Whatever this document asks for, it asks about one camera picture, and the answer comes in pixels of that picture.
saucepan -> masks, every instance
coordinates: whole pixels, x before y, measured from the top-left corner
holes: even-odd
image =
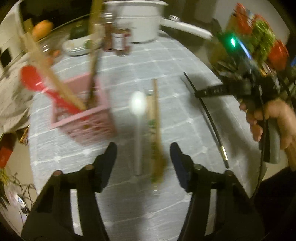
[[[182,30],[204,39],[211,39],[212,34],[191,24],[180,22],[178,17],[163,18],[163,9],[168,4],[158,0],[132,0],[105,2],[107,12],[112,12],[115,22],[130,23],[132,42],[148,42],[158,37],[160,26]]]

person's hand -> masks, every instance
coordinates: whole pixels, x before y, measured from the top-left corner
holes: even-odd
[[[242,102],[239,108],[243,111],[247,110],[246,105]],[[288,148],[292,142],[296,142],[296,115],[294,110],[283,100],[276,99],[269,101],[264,105],[265,119],[276,118],[280,134],[280,149]],[[256,110],[254,113],[247,112],[246,120],[250,123],[250,130],[255,141],[261,140],[263,129],[257,124],[257,121],[263,120],[262,110]]]

spice jar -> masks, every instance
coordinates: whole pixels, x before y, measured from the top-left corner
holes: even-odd
[[[113,49],[116,55],[128,55],[131,51],[130,43],[131,29],[129,23],[114,23],[113,24]]]
[[[112,29],[113,29],[113,15],[112,13],[104,13],[102,14],[104,19],[104,26],[105,26],[105,38],[104,38],[104,51],[111,52],[113,51],[113,42],[112,42]]]

table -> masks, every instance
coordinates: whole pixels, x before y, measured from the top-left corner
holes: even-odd
[[[89,70],[88,56],[69,57],[53,66],[62,80]],[[110,141],[118,146],[118,157],[108,186],[96,194],[102,219],[110,240],[177,240],[190,194],[179,185],[170,157],[169,146],[177,142],[195,163],[223,173],[225,167],[210,131],[208,119],[185,85],[185,71],[196,88],[220,83],[211,70],[178,41],[161,32],[156,41],[134,44],[129,56],[105,53],[100,63],[102,85],[110,95],[118,136],[90,146],[81,146],[59,129],[49,128],[50,100],[34,96],[29,133],[31,167],[38,192],[52,172],[80,170],[102,154]],[[158,80],[161,133],[164,156],[168,160],[164,181],[153,195],[149,176],[148,145],[144,151],[143,175],[133,175],[134,118],[128,100],[134,91],[152,89]],[[260,152],[252,140],[245,113],[234,97],[204,98],[221,135],[232,170],[249,195],[255,189]],[[75,231],[81,234],[77,199],[71,192]],[[213,228],[215,202],[211,199],[208,231]]]

red spoon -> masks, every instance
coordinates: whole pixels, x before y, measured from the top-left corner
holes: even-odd
[[[65,101],[57,91],[50,90],[45,87],[41,76],[38,74],[36,68],[32,65],[27,65],[21,69],[21,81],[23,85],[32,91],[42,91],[55,100],[56,104],[68,110],[71,114],[78,114],[81,110],[75,105]]]

